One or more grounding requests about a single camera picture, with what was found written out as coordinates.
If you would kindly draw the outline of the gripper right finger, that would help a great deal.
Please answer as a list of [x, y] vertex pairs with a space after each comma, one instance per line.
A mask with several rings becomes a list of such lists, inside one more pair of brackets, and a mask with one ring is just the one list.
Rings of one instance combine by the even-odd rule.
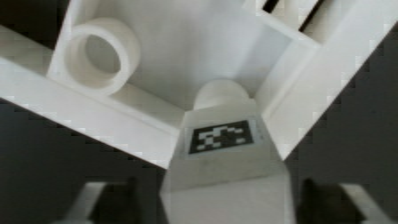
[[303, 184], [299, 224], [392, 224], [392, 217], [360, 184]]

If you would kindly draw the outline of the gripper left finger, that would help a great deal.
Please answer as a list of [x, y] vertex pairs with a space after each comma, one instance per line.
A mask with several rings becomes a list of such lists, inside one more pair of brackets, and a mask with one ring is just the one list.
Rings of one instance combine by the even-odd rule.
[[136, 212], [136, 183], [88, 182], [54, 224], [139, 224]]

